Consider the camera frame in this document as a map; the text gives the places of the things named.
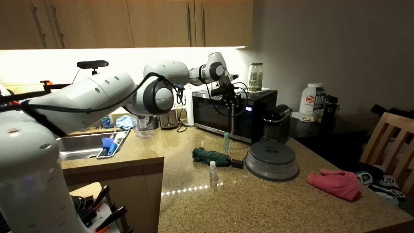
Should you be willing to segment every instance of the protein powder container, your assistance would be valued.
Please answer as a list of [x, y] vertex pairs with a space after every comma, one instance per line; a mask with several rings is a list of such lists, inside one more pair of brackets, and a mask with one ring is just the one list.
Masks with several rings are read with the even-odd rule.
[[263, 63], [251, 63], [249, 67], [248, 89], [252, 92], [262, 90], [263, 82]]
[[323, 108], [325, 97], [326, 91], [322, 83], [308, 83], [308, 87], [302, 92], [299, 112], [312, 116], [314, 110]]

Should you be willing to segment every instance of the granite countertop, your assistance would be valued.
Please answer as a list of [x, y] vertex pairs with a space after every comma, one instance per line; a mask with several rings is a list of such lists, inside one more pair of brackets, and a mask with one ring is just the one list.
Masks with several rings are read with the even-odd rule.
[[[104, 170], [164, 162], [159, 232], [367, 232], [414, 218], [366, 187], [354, 203], [323, 192], [306, 177], [321, 168], [337, 168], [294, 139], [286, 143], [296, 153], [300, 175], [276, 183], [246, 169], [219, 167], [219, 182], [210, 185], [209, 167], [194, 162], [196, 147], [222, 151], [222, 136], [195, 128], [177, 133], [155, 130], [141, 139], [132, 131], [123, 148], [108, 159], [63, 161], [64, 173]], [[231, 142], [230, 157], [242, 160], [249, 146]]]

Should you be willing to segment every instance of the pink towel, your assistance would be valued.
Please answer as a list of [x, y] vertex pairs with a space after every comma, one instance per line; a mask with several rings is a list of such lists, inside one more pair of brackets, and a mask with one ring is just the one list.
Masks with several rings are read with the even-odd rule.
[[321, 169], [320, 175], [314, 172], [309, 174], [308, 182], [325, 192], [348, 201], [356, 201], [361, 196], [359, 182], [352, 172]]

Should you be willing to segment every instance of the stainless steel sink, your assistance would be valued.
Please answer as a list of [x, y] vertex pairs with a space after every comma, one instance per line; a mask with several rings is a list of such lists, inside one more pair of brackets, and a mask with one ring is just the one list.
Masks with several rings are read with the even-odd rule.
[[97, 156], [102, 149], [102, 138], [113, 138], [117, 133], [97, 133], [88, 135], [58, 138], [60, 158], [62, 160], [73, 160]]

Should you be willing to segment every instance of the chair backrest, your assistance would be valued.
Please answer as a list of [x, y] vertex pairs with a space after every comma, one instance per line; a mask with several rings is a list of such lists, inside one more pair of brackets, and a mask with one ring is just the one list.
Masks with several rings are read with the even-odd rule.
[[[383, 159], [382, 154], [391, 137], [398, 129], [401, 129], [401, 131], [397, 135], [389, 153]], [[376, 165], [382, 162], [380, 165], [383, 171], [392, 175], [400, 186], [404, 184], [402, 186], [402, 191], [406, 193], [410, 191], [414, 184], [414, 171], [411, 172], [405, 182], [401, 180], [401, 178], [414, 156], [414, 139], [411, 140], [408, 150], [406, 150], [403, 157], [399, 159], [398, 165], [396, 167], [393, 165], [398, 152], [410, 134], [414, 134], [414, 120], [384, 113], [375, 127], [360, 159], [361, 162], [370, 165]]]

